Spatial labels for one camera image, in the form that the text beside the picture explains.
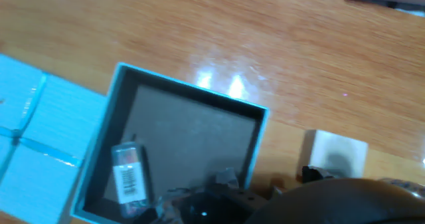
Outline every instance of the barcode label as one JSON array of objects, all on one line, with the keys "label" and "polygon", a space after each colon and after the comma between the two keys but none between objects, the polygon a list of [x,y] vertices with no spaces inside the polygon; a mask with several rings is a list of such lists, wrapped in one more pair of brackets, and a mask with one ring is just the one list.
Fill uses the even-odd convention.
[{"label": "barcode label", "polygon": [[114,166],[114,177],[120,204],[146,199],[143,173],[139,162]]}]

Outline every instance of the light blue box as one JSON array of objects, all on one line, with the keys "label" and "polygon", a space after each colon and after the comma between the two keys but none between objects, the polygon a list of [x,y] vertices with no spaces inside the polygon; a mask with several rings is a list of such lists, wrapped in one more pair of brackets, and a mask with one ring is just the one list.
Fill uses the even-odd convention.
[{"label": "light blue box", "polygon": [[258,129],[258,135],[256,136],[254,148],[252,150],[250,165],[247,167],[247,170],[246,170],[246,182],[240,184],[244,188],[249,187],[249,183],[254,171],[256,157],[260,149],[260,143],[262,140],[262,136],[264,134],[264,130],[266,128],[266,122],[269,115],[269,110],[266,107],[245,102],[243,100],[235,100],[234,98],[229,97],[225,94],[220,94],[212,90],[208,90],[206,88],[201,88],[192,84],[188,84],[186,82],[182,82],[180,80],[175,80],[174,78],[163,76],[161,74],[144,70],[136,66],[132,66],[125,63],[119,63],[117,65],[117,68],[114,73],[114,77],[112,79],[110,89],[108,92],[108,97],[106,101],[107,105],[103,113],[103,118],[101,119],[102,125],[98,127],[93,137],[94,142],[93,144],[89,146],[88,151],[86,153],[86,159],[85,159],[86,161],[82,169],[82,175],[81,175],[81,178],[79,179],[78,186],[76,188],[76,195],[74,196],[74,201],[72,204],[71,215],[73,217],[82,219],[88,223],[113,223],[113,224],[118,223],[116,221],[106,219],[105,217],[100,217],[93,213],[89,213],[83,210],[83,206],[84,206],[84,202],[86,201],[86,195],[88,193],[88,186],[90,184],[90,179],[94,175],[95,165],[100,155],[100,150],[103,145],[106,132],[108,131],[109,125],[113,123],[112,116],[114,115],[116,104],[118,103],[118,96],[121,91],[120,88],[123,86],[123,83],[125,82],[124,76],[126,75],[126,72],[134,72],[136,74],[139,73],[139,74],[143,74],[145,76],[149,76],[150,78],[158,79],[158,80],[167,80],[167,82],[173,82],[175,85],[185,86],[191,90],[194,90],[194,89],[201,90],[202,92],[204,92],[206,95],[209,95],[209,96],[211,95],[216,96],[216,97],[219,97],[220,99],[225,99],[225,100],[227,99],[229,100],[229,102],[238,102],[243,106],[251,106],[251,107],[258,108],[259,110],[262,110],[263,117],[261,118],[261,122]]},{"label": "light blue box", "polygon": [[0,54],[0,128],[25,128],[43,90],[43,75],[37,68]]},{"label": "light blue box", "polygon": [[23,137],[82,160],[105,101],[101,94],[48,74]]},{"label": "light blue box", "polygon": [[20,144],[0,184],[0,211],[28,223],[58,223],[78,172]]}]

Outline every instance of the white box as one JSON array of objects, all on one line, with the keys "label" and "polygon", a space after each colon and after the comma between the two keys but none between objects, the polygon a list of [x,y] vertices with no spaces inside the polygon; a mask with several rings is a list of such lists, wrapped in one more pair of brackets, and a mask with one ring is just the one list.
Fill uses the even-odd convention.
[{"label": "white box", "polygon": [[363,176],[368,144],[323,130],[305,132],[298,173],[302,166],[323,168],[339,177]]}]

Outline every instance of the white card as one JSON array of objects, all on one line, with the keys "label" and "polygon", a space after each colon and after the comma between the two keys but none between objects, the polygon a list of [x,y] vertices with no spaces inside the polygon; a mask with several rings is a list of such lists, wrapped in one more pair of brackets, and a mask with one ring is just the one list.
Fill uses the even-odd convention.
[{"label": "white card", "polygon": [[114,166],[114,177],[120,204],[146,199],[140,162]]}]

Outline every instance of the white label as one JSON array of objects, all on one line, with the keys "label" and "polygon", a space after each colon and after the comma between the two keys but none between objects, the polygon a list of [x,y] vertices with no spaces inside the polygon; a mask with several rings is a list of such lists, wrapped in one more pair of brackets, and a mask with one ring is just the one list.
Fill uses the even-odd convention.
[{"label": "white label", "polygon": [[145,182],[139,162],[114,166],[114,177],[120,204],[146,199]]}]

